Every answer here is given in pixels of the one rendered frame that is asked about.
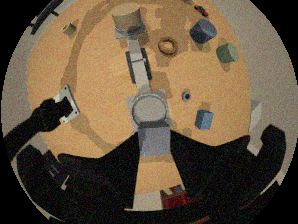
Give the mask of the small blue block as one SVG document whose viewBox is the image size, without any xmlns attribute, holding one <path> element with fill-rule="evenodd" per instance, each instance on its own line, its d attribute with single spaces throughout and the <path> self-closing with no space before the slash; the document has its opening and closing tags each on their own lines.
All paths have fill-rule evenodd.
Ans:
<svg viewBox="0 0 298 224">
<path fill-rule="evenodd" d="M 212 120 L 214 117 L 214 112 L 209 111 L 197 111 L 196 121 L 194 121 L 194 127 L 205 131 L 205 129 L 210 129 L 212 125 Z"/>
</svg>

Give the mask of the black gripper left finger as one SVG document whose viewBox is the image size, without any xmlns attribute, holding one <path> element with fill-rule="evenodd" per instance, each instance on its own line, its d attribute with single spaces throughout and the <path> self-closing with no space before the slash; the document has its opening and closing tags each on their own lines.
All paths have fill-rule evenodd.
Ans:
<svg viewBox="0 0 298 224">
<path fill-rule="evenodd" d="M 68 153 L 59 153 L 57 157 L 68 176 L 108 186 L 125 209 L 133 209 L 140 155 L 140 143 L 137 132 L 134 132 L 124 143 L 98 159 Z"/>
</svg>

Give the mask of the brown ring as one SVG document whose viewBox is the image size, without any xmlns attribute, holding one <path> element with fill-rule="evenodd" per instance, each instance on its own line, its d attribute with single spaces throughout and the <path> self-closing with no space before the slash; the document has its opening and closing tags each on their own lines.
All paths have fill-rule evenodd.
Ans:
<svg viewBox="0 0 298 224">
<path fill-rule="evenodd" d="M 169 49 L 165 49 L 164 47 L 162 47 L 162 43 L 164 43 L 164 41 L 169 41 L 169 43 L 172 43 L 173 49 L 170 49 L 169 51 Z M 174 40 L 173 37 L 170 36 L 162 37 L 162 39 L 158 41 L 158 49 L 160 49 L 162 53 L 165 53 L 165 55 L 173 55 L 173 53 L 176 53 L 178 49 L 177 40 Z"/>
</svg>

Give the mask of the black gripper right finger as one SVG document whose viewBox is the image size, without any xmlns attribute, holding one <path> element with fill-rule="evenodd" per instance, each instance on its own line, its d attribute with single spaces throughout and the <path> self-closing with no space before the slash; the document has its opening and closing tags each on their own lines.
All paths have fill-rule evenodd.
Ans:
<svg viewBox="0 0 298 224">
<path fill-rule="evenodd" d="M 250 136 L 241 136 L 239 139 L 231 140 L 229 143 L 220 145 L 206 145 L 189 139 L 180 133 L 170 129 L 170 153 L 173 160 L 176 161 L 178 175 L 181 177 L 189 201 L 202 198 L 201 192 L 212 180 L 214 173 L 223 160 L 229 159 L 235 153 L 247 148 Z"/>
</svg>

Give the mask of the tan cup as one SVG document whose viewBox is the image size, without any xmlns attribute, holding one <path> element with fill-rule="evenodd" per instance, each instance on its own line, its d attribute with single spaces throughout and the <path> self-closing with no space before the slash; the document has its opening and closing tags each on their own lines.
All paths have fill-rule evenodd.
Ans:
<svg viewBox="0 0 298 224">
<path fill-rule="evenodd" d="M 140 6 L 137 3 L 120 4 L 118 7 L 113 7 L 110 11 L 116 23 L 117 30 L 132 30 L 141 24 Z"/>
</svg>

